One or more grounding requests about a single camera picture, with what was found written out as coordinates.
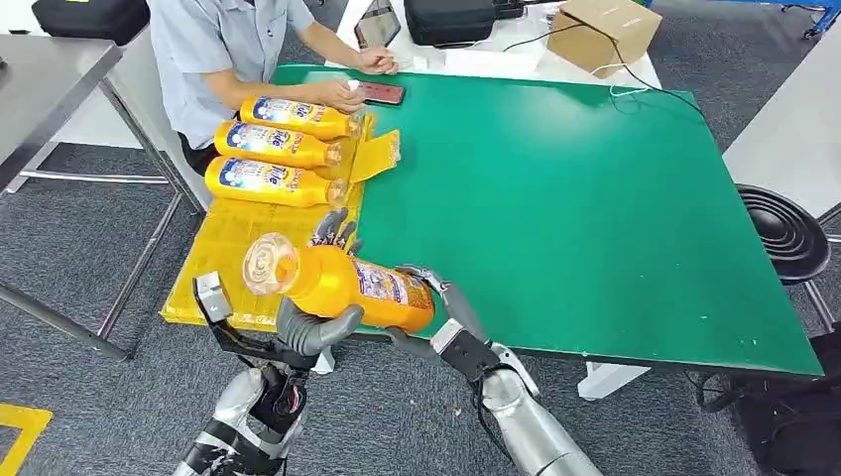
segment yellow mat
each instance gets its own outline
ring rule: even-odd
[[[371,138],[373,124],[373,116],[366,115],[359,142],[364,143]],[[343,156],[347,156],[342,158],[338,172],[331,173],[348,181],[348,220],[359,219],[364,187],[361,181],[350,183],[352,172],[357,167],[365,166],[370,169],[370,161],[359,158],[356,154],[357,145],[354,140],[343,147]],[[274,332],[281,296],[258,297],[248,291],[242,280],[242,260],[245,253],[260,235],[271,232],[283,233],[296,246],[305,246],[315,226],[329,209],[328,205],[294,208],[215,198],[195,235],[192,249],[181,267],[167,302],[161,309],[161,316],[167,322],[204,325],[204,317],[192,295],[192,279],[217,271],[234,309],[234,315],[229,319],[231,325],[244,330]]]

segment gray shirt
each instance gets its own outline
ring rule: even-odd
[[[235,111],[222,104],[201,74],[233,68],[245,82],[269,82],[278,65],[287,23],[300,32],[313,18],[303,0],[148,0],[152,47],[164,107],[173,128],[193,149]]]

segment smartphone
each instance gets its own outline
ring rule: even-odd
[[[380,84],[378,82],[359,81],[359,87],[365,94],[365,102],[391,104],[394,106],[403,102],[406,90],[402,86]]]

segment bottle label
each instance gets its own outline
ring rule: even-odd
[[[301,174],[299,169],[228,159],[219,173],[219,183],[248,191],[295,191]]]
[[[261,121],[280,124],[305,124],[307,122],[320,122],[324,110],[326,110],[324,106],[261,96],[254,102],[254,110],[251,113],[255,119]]]
[[[353,260],[359,292],[368,298],[386,299],[400,304],[432,309],[432,301],[426,286],[414,276],[407,276],[393,270]]]
[[[257,153],[294,154],[303,134],[238,122],[228,131],[228,147]]]

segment plastic bottle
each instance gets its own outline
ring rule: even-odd
[[[340,144],[327,145],[307,134],[274,127],[225,121],[213,142],[219,154],[281,166],[315,169],[341,164]]]
[[[303,132],[322,141],[355,136],[361,115],[347,115],[327,106],[256,96],[242,103],[243,121]]]
[[[315,172],[232,157],[217,157],[207,166],[204,183],[215,196],[296,207],[344,204],[344,180],[327,180]]]
[[[415,277],[358,260],[336,246],[297,248],[279,233],[251,245],[242,275],[255,295],[284,293],[304,312],[324,317],[359,304],[362,323],[415,332],[435,314],[429,289]]]

